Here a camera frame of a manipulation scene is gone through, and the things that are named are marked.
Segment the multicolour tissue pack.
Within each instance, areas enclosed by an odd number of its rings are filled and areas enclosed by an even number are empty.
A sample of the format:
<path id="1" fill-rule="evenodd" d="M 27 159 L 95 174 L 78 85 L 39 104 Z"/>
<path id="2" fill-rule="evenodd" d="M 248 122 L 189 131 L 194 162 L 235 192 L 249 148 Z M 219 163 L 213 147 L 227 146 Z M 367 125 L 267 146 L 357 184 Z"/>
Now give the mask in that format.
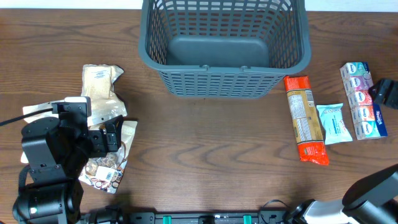
<path id="1" fill-rule="evenodd" d="M 358 140 L 388 136 L 380 106 L 373 102 L 369 89 L 373 80 L 366 62 L 347 62 L 340 68 Z"/>

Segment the light blue wipes packet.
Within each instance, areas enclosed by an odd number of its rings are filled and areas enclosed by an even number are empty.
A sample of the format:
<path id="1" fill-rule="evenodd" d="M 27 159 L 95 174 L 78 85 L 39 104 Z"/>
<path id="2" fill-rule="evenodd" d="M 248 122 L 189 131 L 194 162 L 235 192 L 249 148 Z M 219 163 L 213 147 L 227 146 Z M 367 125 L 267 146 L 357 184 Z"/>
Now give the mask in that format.
<path id="1" fill-rule="evenodd" d="M 317 105 L 321 124 L 325 130 L 326 145 L 353 140 L 343 121 L 342 107 L 342 103 Z"/>

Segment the orange cracker package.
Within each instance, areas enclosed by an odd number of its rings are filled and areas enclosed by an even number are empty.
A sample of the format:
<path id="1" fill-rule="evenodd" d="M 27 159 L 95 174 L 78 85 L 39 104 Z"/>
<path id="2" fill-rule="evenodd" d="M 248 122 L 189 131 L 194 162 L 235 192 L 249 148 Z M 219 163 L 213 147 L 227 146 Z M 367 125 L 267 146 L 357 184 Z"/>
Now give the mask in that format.
<path id="1" fill-rule="evenodd" d="M 300 160 L 327 166 L 323 139 L 309 77 L 284 77 Z"/>

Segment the grey plastic basket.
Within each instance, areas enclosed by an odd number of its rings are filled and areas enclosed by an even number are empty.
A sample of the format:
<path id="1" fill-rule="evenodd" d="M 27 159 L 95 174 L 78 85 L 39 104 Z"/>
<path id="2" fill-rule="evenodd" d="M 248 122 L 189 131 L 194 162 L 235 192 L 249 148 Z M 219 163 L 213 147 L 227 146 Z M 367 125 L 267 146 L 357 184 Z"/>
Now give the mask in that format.
<path id="1" fill-rule="evenodd" d="M 260 98 L 311 60 L 304 0 L 148 0 L 139 55 L 168 91 Z"/>

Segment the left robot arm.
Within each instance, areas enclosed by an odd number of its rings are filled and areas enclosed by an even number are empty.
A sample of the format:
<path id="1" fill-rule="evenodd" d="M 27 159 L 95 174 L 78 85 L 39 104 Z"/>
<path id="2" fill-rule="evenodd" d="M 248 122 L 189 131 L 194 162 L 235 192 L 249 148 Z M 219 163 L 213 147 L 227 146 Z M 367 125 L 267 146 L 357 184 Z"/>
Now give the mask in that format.
<path id="1" fill-rule="evenodd" d="M 19 223 L 76 223 L 83 189 L 78 180 L 92 157 L 121 147 L 123 117 L 90 130 L 85 114 L 61 113 L 26 125 L 22 149 L 29 164 L 19 174 L 18 197 L 12 209 Z"/>

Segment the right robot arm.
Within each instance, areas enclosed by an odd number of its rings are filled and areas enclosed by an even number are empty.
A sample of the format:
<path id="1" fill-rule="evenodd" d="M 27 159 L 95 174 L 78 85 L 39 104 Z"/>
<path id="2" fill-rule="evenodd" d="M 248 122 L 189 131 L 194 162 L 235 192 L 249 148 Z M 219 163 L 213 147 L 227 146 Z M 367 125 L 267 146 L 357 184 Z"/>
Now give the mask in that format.
<path id="1" fill-rule="evenodd" d="M 397 165 L 355 182 L 341 201 L 307 200 L 286 219 L 291 223 L 397 223 Z"/>

